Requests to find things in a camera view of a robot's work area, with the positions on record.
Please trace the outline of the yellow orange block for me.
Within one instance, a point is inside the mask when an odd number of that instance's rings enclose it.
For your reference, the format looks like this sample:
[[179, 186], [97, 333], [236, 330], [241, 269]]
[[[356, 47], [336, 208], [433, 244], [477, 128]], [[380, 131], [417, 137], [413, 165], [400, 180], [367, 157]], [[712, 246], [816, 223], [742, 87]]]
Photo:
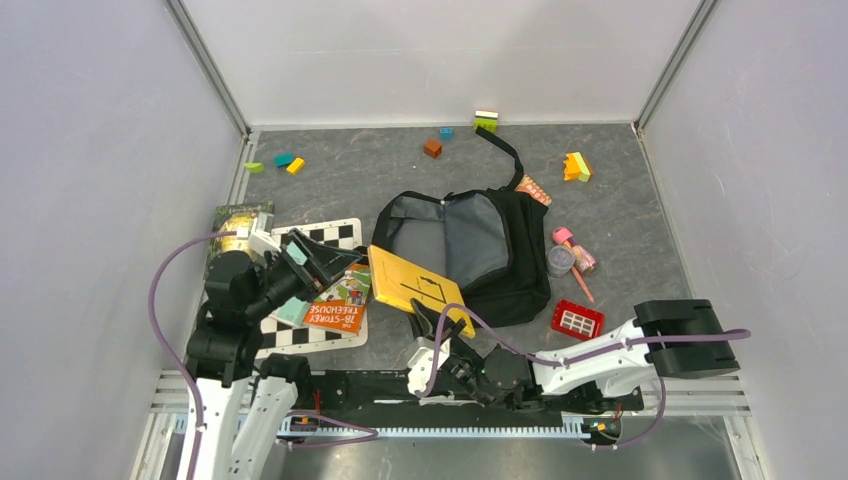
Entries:
[[301, 157], [295, 157], [286, 167], [286, 171], [290, 175], [297, 175], [305, 165], [305, 160]]

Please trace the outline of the yellow book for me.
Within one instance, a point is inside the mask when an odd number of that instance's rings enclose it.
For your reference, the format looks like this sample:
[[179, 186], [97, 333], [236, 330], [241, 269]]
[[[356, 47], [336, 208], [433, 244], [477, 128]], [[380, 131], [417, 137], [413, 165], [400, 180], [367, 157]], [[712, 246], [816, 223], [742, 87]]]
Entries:
[[407, 313], [416, 300], [440, 313], [448, 304], [464, 306], [458, 284], [376, 245], [367, 248], [376, 301]]

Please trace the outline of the dark green fantasy book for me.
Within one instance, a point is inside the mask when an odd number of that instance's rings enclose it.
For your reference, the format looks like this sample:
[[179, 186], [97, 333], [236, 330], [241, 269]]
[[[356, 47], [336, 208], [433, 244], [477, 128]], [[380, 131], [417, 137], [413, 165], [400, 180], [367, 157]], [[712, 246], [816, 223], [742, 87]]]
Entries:
[[[270, 234], [274, 224], [274, 213], [273, 201], [219, 206], [215, 209], [212, 232], [235, 232], [239, 229], [247, 229], [248, 232], [262, 231]], [[243, 251], [253, 261], [262, 261], [262, 255], [248, 246], [247, 238], [231, 235], [210, 241], [207, 248], [206, 268], [209, 268], [219, 254], [229, 251]]]

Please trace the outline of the teal book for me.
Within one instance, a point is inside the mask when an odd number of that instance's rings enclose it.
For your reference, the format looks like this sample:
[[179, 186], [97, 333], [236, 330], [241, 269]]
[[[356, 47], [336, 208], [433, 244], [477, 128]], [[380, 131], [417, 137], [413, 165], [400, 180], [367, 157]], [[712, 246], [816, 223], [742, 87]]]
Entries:
[[[299, 265], [304, 266], [307, 256], [294, 243], [291, 242], [286, 247], [286, 253]], [[284, 325], [293, 328], [298, 328], [303, 324], [303, 320], [311, 306], [310, 302], [300, 300], [297, 297], [289, 299], [284, 305], [276, 309], [270, 317]]]

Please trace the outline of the brown orange cube block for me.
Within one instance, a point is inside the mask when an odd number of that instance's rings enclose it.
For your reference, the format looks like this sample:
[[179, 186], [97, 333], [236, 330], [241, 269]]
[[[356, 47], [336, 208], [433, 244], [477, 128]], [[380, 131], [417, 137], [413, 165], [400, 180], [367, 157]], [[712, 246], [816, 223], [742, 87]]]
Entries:
[[433, 159], [438, 158], [442, 154], [442, 150], [442, 143], [435, 139], [427, 140], [423, 146], [423, 152]]

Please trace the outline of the green half round block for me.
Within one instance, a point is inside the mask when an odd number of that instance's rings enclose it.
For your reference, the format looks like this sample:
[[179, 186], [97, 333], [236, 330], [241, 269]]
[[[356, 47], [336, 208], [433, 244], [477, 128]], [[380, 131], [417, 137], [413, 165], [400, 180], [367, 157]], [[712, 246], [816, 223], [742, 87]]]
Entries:
[[247, 162], [244, 168], [251, 174], [258, 174], [264, 171], [264, 165], [259, 162]]

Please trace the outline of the clear round glitter jar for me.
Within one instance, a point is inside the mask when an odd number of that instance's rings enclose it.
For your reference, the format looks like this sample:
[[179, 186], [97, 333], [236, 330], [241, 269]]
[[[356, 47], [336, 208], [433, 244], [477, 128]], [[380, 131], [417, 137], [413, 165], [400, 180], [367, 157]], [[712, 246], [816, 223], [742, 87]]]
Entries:
[[555, 245], [548, 251], [546, 261], [550, 276], [563, 277], [571, 272], [576, 257], [570, 247]]

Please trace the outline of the green white block stack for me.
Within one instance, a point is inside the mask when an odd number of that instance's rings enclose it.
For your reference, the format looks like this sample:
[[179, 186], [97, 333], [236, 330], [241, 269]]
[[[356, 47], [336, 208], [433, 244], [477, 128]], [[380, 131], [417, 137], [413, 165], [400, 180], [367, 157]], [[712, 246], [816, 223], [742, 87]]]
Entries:
[[495, 133], [498, 128], [499, 114], [493, 111], [476, 110], [473, 125], [475, 129], [483, 129]]

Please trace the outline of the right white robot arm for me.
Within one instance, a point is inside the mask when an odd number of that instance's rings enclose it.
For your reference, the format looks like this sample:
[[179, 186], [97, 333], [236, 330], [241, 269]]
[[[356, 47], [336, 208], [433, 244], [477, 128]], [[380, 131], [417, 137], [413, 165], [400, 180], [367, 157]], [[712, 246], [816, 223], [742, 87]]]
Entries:
[[656, 300], [636, 306], [635, 318], [616, 329], [559, 350], [530, 353], [501, 340], [482, 356], [454, 337], [450, 314], [489, 330], [460, 303], [441, 311], [415, 302], [416, 319], [429, 326], [407, 364], [407, 389], [424, 399], [440, 378], [474, 402], [510, 410], [541, 407], [568, 398], [579, 408], [605, 411], [652, 378], [702, 379], [739, 370], [731, 344], [747, 329], [722, 328], [706, 300]]

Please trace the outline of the black student backpack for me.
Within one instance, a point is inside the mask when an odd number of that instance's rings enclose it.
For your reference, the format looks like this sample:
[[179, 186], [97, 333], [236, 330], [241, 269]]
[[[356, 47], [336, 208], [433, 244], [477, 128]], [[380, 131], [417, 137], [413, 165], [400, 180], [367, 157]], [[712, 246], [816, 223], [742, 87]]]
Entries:
[[551, 300], [546, 205], [519, 190], [517, 150], [483, 128], [476, 134], [514, 161], [510, 182], [436, 198], [406, 191], [379, 213], [372, 244], [446, 277], [492, 327], [532, 321]]

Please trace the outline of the small orange spiral notebook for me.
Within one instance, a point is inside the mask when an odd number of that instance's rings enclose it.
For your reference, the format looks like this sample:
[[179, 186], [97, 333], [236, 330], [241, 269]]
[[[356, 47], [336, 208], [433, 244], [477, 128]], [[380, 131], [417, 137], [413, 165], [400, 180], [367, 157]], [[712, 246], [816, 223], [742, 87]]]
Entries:
[[530, 195], [538, 203], [549, 207], [552, 198], [547, 192], [529, 175], [524, 174], [518, 185], [514, 188], [516, 192]]

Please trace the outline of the black white chessboard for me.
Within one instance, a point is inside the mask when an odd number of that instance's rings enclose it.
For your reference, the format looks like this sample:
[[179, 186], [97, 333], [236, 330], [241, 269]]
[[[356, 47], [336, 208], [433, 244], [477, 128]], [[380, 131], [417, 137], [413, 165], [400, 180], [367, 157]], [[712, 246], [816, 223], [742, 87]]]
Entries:
[[[291, 228], [298, 228], [325, 244], [338, 245], [343, 249], [353, 250], [363, 244], [361, 221], [358, 218], [348, 218], [322, 223], [304, 224], [296, 227], [280, 227], [273, 230], [273, 235], [279, 237]], [[280, 324], [271, 317], [260, 323], [262, 345], [257, 353], [257, 360], [265, 359], [271, 354], [303, 355], [306, 353], [338, 350], [359, 347], [368, 339], [368, 314], [358, 335], [342, 335], [303, 324], [298, 328]]]

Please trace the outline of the red window toy brick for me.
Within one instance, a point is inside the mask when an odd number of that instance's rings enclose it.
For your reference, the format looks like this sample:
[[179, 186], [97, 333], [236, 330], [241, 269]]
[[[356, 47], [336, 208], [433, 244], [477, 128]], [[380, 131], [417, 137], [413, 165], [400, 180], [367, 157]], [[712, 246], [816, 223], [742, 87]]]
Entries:
[[556, 304], [550, 327], [579, 341], [588, 341], [601, 335], [604, 322], [604, 313], [560, 300]]

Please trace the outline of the pink capped marker tube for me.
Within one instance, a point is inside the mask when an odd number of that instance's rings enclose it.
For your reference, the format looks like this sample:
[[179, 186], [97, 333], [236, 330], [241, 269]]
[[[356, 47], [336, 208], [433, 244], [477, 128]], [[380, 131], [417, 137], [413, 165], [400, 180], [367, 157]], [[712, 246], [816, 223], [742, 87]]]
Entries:
[[573, 233], [566, 227], [558, 227], [552, 232], [555, 244], [568, 247], [575, 256], [575, 266], [581, 274], [592, 274], [597, 262], [594, 256], [577, 242]]

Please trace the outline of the orange treehouse book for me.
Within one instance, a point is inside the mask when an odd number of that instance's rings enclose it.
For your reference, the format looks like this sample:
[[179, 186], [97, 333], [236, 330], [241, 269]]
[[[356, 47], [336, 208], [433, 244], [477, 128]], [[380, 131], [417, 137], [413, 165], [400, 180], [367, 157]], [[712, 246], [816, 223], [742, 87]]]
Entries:
[[366, 319], [371, 285], [370, 268], [353, 265], [313, 301], [303, 325], [342, 335], [358, 335]]

